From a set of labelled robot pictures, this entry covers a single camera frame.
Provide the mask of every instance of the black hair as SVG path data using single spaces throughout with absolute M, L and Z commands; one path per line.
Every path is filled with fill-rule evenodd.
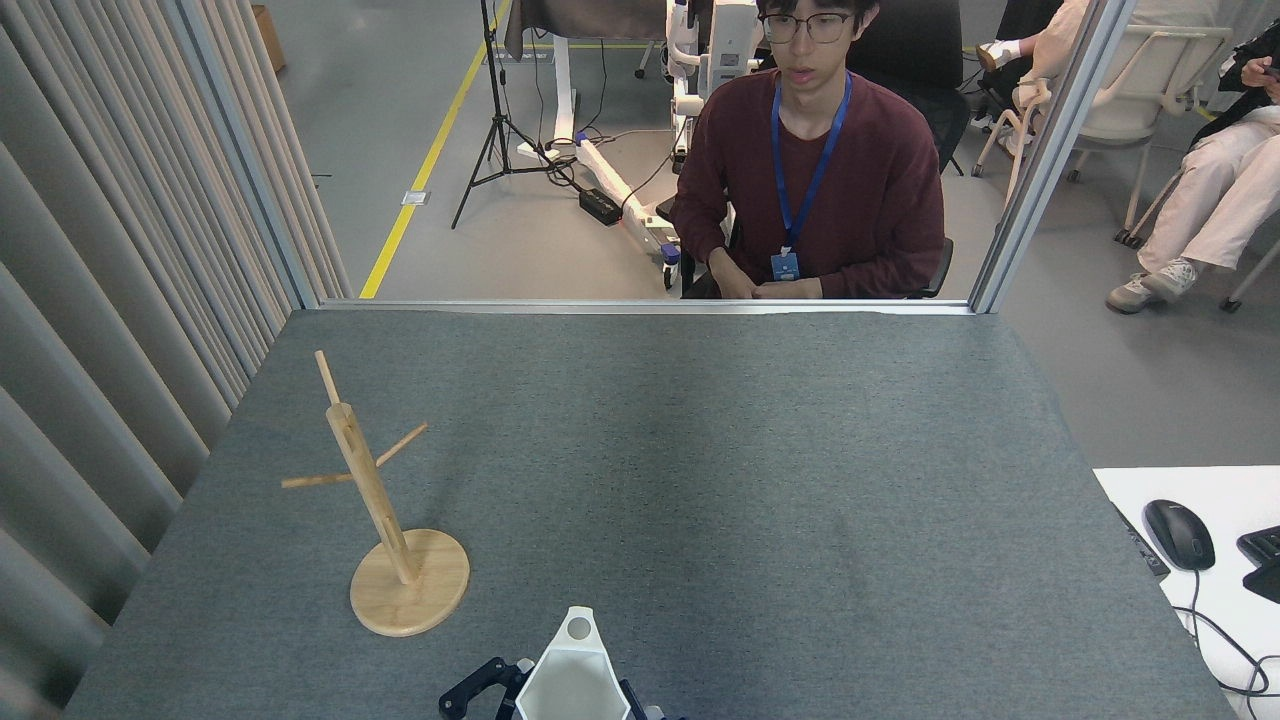
M 791 14 L 795 12 L 796 5 L 800 0 L 755 0 L 755 6 L 759 8 L 760 14 L 782 13 Z M 814 5 L 822 9 L 842 9 L 849 10 L 854 14 L 854 22 L 858 27 L 863 27 L 863 18 L 867 17 L 867 12 L 878 5 L 877 0 L 814 0 Z

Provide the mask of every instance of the black jacket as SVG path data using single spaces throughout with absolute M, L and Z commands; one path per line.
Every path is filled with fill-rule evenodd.
M 1231 55 L 1234 63 L 1230 69 L 1222 74 L 1222 79 L 1217 83 L 1219 90 L 1225 90 L 1230 92 L 1244 92 L 1225 113 L 1217 117 L 1216 120 L 1202 127 L 1196 138 L 1192 140 L 1192 145 L 1196 145 L 1202 138 L 1213 135 L 1220 129 L 1225 129 L 1240 120 L 1244 115 L 1251 111 L 1271 104 L 1271 97 L 1261 87 L 1247 87 L 1240 82 L 1240 70 L 1244 69 L 1244 64 L 1254 58 L 1272 56 L 1275 63 L 1280 65 L 1280 19 L 1271 23 L 1271 27 L 1262 31 L 1262 35 L 1254 37 L 1253 40 L 1235 46 L 1235 54 Z

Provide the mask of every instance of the computer mouse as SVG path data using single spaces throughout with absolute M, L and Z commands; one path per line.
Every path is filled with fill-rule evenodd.
M 1183 570 L 1208 570 L 1213 566 L 1213 541 L 1204 521 L 1171 500 L 1152 500 L 1142 509 L 1151 537 L 1165 557 Z

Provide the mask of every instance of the eyeglasses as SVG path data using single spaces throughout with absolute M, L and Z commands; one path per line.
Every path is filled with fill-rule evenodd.
M 801 24 L 809 26 L 809 38 L 814 42 L 835 42 L 845 29 L 845 20 L 851 15 L 841 13 L 818 13 L 801 20 L 795 15 L 760 15 L 764 23 L 764 38 L 769 42 L 791 42 Z

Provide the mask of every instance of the gray curtain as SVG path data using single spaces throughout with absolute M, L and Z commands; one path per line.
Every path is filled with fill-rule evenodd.
M 0 27 L 0 717 L 55 717 L 291 310 L 351 290 L 248 3 Z

